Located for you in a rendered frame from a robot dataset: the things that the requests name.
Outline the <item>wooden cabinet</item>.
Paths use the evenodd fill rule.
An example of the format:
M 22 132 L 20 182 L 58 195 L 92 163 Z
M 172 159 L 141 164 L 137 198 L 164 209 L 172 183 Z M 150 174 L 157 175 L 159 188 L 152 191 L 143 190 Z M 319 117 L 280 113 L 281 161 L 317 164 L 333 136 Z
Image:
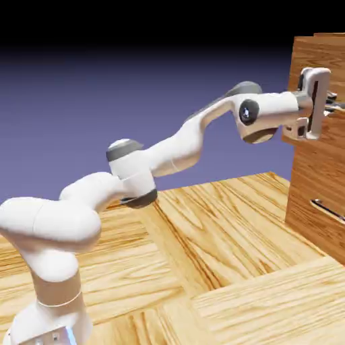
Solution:
M 289 90 L 296 90 L 304 67 L 330 69 L 330 90 L 345 103 L 345 32 L 296 37 Z M 293 142 L 293 146 L 285 221 L 345 265 L 345 111 L 325 118 L 317 141 Z

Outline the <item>wooden drawer front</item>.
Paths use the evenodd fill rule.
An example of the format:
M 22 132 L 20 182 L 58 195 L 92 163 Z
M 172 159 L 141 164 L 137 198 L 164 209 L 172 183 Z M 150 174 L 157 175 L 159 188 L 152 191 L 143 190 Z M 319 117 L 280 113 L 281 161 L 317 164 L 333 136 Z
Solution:
M 331 70 L 329 90 L 345 104 L 345 36 L 296 37 L 292 49 L 288 89 L 296 90 L 301 69 L 326 67 Z M 323 121 L 322 135 L 317 141 L 295 142 L 282 136 L 282 141 L 295 148 L 295 155 L 308 153 L 320 159 L 331 170 L 345 170 L 345 111 L 334 111 Z
M 331 170 L 308 153 L 294 155 L 285 221 L 345 266 L 345 225 L 314 208 L 311 199 L 345 216 L 345 170 Z

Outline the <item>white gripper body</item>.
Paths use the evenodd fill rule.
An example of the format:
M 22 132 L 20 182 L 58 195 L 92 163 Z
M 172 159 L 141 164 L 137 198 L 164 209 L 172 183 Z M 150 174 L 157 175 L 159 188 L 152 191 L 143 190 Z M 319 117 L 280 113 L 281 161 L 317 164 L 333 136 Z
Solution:
M 297 101 L 302 117 L 297 120 L 299 139 L 317 140 L 321 135 L 331 71 L 324 67 L 302 69 Z

